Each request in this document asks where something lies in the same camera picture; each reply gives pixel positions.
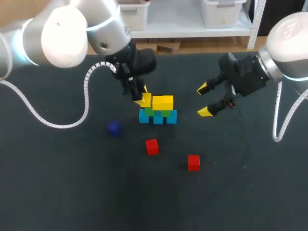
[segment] dark blue cube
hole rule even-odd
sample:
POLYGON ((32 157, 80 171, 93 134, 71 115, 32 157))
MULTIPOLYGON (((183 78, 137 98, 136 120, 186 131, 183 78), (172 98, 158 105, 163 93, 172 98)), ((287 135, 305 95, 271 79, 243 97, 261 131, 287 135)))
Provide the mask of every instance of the dark blue cube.
POLYGON ((107 125, 107 130, 110 135, 117 137, 121 134, 121 124, 119 121, 112 121, 107 125))

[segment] white shelf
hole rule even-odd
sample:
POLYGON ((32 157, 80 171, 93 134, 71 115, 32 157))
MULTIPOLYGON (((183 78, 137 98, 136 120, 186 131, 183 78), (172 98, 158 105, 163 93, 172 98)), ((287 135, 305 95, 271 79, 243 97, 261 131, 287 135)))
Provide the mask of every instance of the white shelf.
POLYGON ((144 31, 132 31, 134 39, 250 36, 252 23, 241 10, 235 27, 205 28, 198 0, 152 0, 144 31))

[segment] white plastic box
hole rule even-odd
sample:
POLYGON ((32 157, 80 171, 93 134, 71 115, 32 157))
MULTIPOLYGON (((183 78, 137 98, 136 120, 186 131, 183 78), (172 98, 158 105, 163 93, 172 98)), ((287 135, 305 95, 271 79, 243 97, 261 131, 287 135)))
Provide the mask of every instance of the white plastic box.
POLYGON ((202 17, 208 28, 236 25, 242 5, 247 0, 201 0, 202 17))
POLYGON ((146 29, 149 5, 150 2, 144 4, 120 4, 122 17, 131 31, 146 29))

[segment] white robotic arm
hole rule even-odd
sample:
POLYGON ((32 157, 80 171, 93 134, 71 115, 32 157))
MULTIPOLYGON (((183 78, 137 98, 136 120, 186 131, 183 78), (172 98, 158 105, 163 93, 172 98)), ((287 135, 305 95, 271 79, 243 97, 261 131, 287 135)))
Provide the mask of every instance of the white robotic arm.
POLYGON ((123 50, 130 42, 116 0, 53 0, 35 18, 15 22, 0 32, 2 79, 23 65, 77 66, 87 54, 88 41, 104 56, 123 50))
POLYGON ((116 0, 53 0, 35 18, 0 28, 0 81, 24 65, 77 66, 88 41, 115 66, 124 94, 144 100, 140 76, 156 68, 154 52, 136 49, 116 0))
POLYGON ((292 14, 282 19, 270 32, 267 44, 255 57, 237 60, 231 53, 219 59, 220 74, 205 82, 198 93, 203 95, 225 82, 223 100, 209 104, 198 113, 201 116, 216 116, 221 110, 235 106, 235 98, 247 96, 266 86, 268 80, 277 81, 278 94, 274 115, 273 139, 279 142, 297 107, 308 97, 308 13, 292 14), (300 94, 287 115, 277 136, 279 102, 282 80, 291 81, 300 94))

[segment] dark table surface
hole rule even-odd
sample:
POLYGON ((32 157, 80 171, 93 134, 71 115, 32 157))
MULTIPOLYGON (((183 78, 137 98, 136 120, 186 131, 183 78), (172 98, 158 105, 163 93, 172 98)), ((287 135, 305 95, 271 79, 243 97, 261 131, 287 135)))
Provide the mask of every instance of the dark table surface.
MULTIPOLYGON (((219 56, 158 56, 144 77, 153 95, 174 95, 177 125, 140 124, 138 106, 105 68, 90 80, 89 117, 68 130, 41 124, 0 85, 0 230, 306 231, 307 103, 280 143, 271 138, 275 83, 232 111, 200 117, 223 94, 196 92, 218 74, 219 56), (123 125, 119 138, 105 129, 114 119, 123 125), (148 157, 145 140, 153 138, 160 154, 148 157), (189 154, 201 156, 200 172, 186 170, 189 154)), ((96 61, 27 67, 8 80, 43 118, 69 124, 83 113, 83 77, 96 61)), ((281 120, 297 97, 284 84, 281 120)))

